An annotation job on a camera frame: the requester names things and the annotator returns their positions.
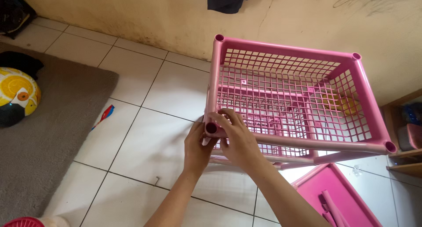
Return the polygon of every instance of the grid mesh panel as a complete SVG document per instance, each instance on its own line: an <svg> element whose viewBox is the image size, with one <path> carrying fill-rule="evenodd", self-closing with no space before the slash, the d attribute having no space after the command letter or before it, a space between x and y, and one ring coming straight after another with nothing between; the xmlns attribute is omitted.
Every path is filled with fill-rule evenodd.
<svg viewBox="0 0 422 227"><path fill-rule="evenodd" d="M217 109L242 114L250 131L356 142L371 138L350 71L340 63L227 49L220 65ZM264 154L304 156L306 149L260 145Z"/></svg>

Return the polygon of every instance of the white tile floor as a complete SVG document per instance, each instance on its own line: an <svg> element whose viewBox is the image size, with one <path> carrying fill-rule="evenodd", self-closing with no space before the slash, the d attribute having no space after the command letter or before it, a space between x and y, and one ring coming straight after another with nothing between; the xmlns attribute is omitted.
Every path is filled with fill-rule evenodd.
<svg viewBox="0 0 422 227"><path fill-rule="evenodd" d="M73 227L142 226L182 171L183 140L203 115L210 63L44 18L16 40L0 40L120 74L105 106L115 106L113 115L89 134L45 215ZM383 226L422 226L422 181L387 165L385 156L338 164ZM280 173L293 182L310 169ZM183 226L279 224L248 175L210 164Z"/></svg>

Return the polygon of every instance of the black bag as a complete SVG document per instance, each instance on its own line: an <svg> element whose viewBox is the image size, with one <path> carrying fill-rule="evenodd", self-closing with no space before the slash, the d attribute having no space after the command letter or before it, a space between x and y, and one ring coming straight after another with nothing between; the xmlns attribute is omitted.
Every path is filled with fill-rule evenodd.
<svg viewBox="0 0 422 227"><path fill-rule="evenodd" d="M24 0L0 0L0 35L15 39L36 17L35 10Z"/></svg>

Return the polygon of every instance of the hand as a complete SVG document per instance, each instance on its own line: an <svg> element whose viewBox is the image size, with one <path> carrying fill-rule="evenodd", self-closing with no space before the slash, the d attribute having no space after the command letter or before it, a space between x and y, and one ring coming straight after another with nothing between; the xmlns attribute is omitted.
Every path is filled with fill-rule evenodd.
<svg viewBox="0 0 422 227"><path fill-rule="evenodd" d="M218 138L212 138L207 145L202 145L204 128L205 124L202 122L193 123L184 142L185 160L183 172L193 173L198 176L198 178L207 167L211 151L218 141Z"/></svg>
<svg viewBox="0 0 422 227"><path fill-rule="evenodd" d="M246 127L240 114L235 113L233 109L222 108L218 113L209 113L208 115L217 121L227 133L230 145L227 144L226 138L222 138L220 147L224 155L234 165L246 171L248 167L257 162L267 162L256 143L255 136Z"/></svg>

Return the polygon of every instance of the pink plastic rack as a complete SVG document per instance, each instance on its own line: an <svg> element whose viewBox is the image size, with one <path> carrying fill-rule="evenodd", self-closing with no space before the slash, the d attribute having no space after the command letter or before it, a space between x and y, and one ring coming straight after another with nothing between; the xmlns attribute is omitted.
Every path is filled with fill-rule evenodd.
<svg viewBox="0 0 422 227"><path fill-rule="evenodd" d="M206 134L227 137L207 113L228 107L242 114L278 169L394 153L360 59L216 35ZM211 161L229 164L222 155L217 145Z"/></svg>

